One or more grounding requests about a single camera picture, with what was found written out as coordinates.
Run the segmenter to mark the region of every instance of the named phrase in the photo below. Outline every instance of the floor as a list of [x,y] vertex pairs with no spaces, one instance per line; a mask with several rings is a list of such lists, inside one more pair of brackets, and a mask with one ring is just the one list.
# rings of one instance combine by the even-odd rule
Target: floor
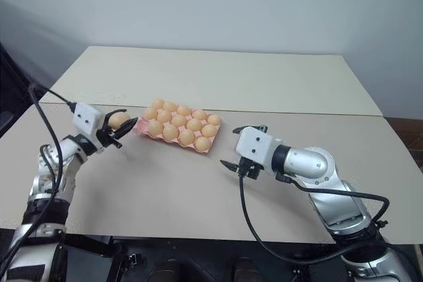
[[[12,230],[0,229],[0,253],[4,254],[13,235]],[[92,236],[107,242],[109,237]],[[291,282],[301,269],[295,282],[347,282],[347,274],[340,258],[309,268],[293,267],[277,260],[256,242],[200,239],[126,238],[115,240],[123,243],[128,254],[140,253],[144,262],[125,272],[122,282],[146,281],[153,268],[168,259],[181,264],[184,282],[230,282],[232,266],[236,259],[249,257],[258,267],[266,282]],[[270,244],[277,252],[291,256],[314,257],[330,252],[333,246],[318,244]],[[401,246],[414,260],[413,247]],[[68,282],[106,281],[112,263],[110,258],[68,248]]]
[[423,120],[386,118],[423,172]]

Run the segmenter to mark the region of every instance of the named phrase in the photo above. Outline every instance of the black connector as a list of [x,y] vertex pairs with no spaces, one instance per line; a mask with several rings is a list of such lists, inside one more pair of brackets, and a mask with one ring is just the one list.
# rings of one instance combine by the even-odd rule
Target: black connector
[[276,173],[276,179],[284,183],[292,183],[292,179],[289,176],[283,175],[281,172]]
[[72,114],[74,114],[75,113],[75,108],[77,107],[77,103],[76,102],[67,102],[66,104],[71,109]]

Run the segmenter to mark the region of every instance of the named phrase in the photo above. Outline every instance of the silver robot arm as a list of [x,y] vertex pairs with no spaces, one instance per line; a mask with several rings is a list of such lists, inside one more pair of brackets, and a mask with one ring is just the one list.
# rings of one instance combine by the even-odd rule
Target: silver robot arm
[[[222,163],[239,174],[256,179],[260,170],[264,170],[276,179],[283,175],[296,178],[306,188],[354,191],[346,181],[340,180],[332,155],[322,148],[287,147],[282,140],[268,135],[263,125],[240,127],[234,132],[240,133],[236,146],[240,163]],[[320,193],[311,193],[310,198],[324,226],[340,246],[383,240],[360,198]],[[342,259],[355,281],[412,281],[396,253],[384,247],[362,248]]]
[[[131,130],[136,118],[126,120],[117,130],[108,126],[108,119],[116,112],[125,111],[116,110],[104,114],[92,106],[76,104],[73,123],[79,134],[76,137],[69,135],[59,143],[63,157],[63,172],[54,202],[46,211],[42,223],[15,254],[2,281],[26,279],[59,281],[65,276],[67,267],[67,254],[63,248],[65,222],[75,191],[76,173],[93,153],[101,153],[111,144],[118,148],[122,146],[118,139]],[[54,145],[48,145],[44,147],[43,152],[57,176],[58,150]],[[15,231],[10,248],[21,239],[40,215],[52,196],[52,189],[52,175],[42,156],[38,155],[38,175],[35,176],[30,190],[22,225]]]

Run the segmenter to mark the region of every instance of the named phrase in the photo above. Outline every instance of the egg carton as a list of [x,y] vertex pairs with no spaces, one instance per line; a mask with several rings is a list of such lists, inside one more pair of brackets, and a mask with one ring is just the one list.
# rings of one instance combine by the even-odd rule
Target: egg carton
[[[184,124],[181,124],[181,122],[184,121],[181,118],[182,116],[186,121]],[[195,127],[197,124],[197,120],[195,119],[201,123],[200,129]],[[161,122],[163,125],[163,130],[166,129],[167,131],[157,133],[160,131],[160,125],[157,122]],[[173,139],[167,139],[164,136],[169,135],[166,132],[175,130],[174,128],[169,128],[169,125],[175,126],[178,130],[177,136]],[[217,114],[211,114],[199,109],[191,109],[185,105],[176,105],[173,102],[164,101],[163,99],[158,98],[154,100],[151,107],[148,107],[144,111],[144,114],[138,118],[138,121],[134,126],[134,131],[138,135],[146,135],[153,139],[162,139],[167,143],[177,143],[181,147],[191,148],[199,153],[208,153],[213,145],[213,141],[217,133],[219,132],[220,126],[221,118]],[[192,142],[189,142],[190,138],[188,138],[188,140],[187,138],[184,138],[184,142],[180,141],[180,137],[192,135],[191,133],[183,132],[185,130],[190,130],[194,133],[194,139]]]

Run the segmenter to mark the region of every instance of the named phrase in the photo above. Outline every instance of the white wall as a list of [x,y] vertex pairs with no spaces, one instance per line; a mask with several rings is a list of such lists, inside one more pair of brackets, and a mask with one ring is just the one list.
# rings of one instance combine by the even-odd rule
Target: white wall
[[423,0],[0,0],[0,10],[0,40],[47,85],[89,44],[339,53],[386,116],[423,119]]

